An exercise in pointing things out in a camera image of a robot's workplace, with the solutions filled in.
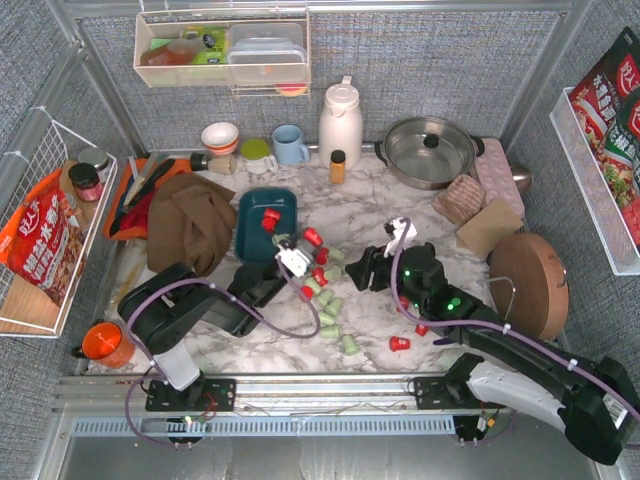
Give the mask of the brown cloth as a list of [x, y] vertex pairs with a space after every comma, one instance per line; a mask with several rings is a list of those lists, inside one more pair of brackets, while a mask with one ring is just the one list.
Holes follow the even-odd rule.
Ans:
[[210, 275], [231, 244], [237, 224], [234, 196], [193, 173], [167, 180], [149, 207], [147, 268], [159, 273], [183, 263], [199, 276]]

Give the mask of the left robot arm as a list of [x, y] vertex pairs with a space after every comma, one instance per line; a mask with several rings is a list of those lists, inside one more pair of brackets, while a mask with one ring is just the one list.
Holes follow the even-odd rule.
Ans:
[[[117, 312], [162, 384], [176, 393], [198, 390], [204, 376], [184, 338], [207, 314], [214, 326], [238, 338], [248, 335], [258, 323], [294, 339], [310, 339], [319, 334], [321, 322], [311, 302], [313, 291], [302, 285], [300, 278], [316, 264], [323, 246], [313, 228], [286, 235], [278, 241], [274, 260], [268, 266], [239, 267], [226, 289], [178, 262], [126, 294]], [[315, 320], [312, 332], [287, 331], [259, 312], [286, 285], [310, 309]]]

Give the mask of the red coffee capsule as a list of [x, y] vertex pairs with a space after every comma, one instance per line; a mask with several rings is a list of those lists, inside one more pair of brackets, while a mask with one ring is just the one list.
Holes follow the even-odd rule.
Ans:
[[274, 222], [279, 222], [281, 219], [281, 212], [273, 208], [266, 208], [263, 218], [273, 220]]
[[322, 237], [312, 227], [309, 227], [304, 231], [303, 238], [307, 242], [309, 242], [314, 248], [319, 248], [324, 243]]

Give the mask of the red cloth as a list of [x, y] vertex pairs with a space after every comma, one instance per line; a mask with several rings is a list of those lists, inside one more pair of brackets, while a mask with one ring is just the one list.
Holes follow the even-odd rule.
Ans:
[[148, 235], [148, 206], [136, 208], [124, 215], [120, 221], [118, 235], [121, 239], [142, 238]]

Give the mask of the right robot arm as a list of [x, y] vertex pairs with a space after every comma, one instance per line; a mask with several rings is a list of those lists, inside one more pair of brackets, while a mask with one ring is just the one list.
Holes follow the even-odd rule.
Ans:
[[358, 290], [391, 289], [418, 309], [416, 322], [514, 369], [509, 376], [476, 362], [463, 381], [474, 397], [543, 420], [591, 460], [616, 463], [639, 422], [639, 396], [621, 363], [574, 356], [509, 327], [480, 299], [448, 282], [430, 243], [397, 255], [368, 247], [346, 272]]

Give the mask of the teal storage basket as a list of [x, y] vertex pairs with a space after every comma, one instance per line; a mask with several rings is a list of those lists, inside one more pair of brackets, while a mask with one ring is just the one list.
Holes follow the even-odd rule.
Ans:
[[[280, 211], [280, 221], [264, 219], [266, 208]], [[296, 230], [297, 197], [291, 190], [277, 187], [251, 189], [239, 201], [236, 257], [244, 264], [268, 264], [277, 252], [272, 236], [293, 234]]]

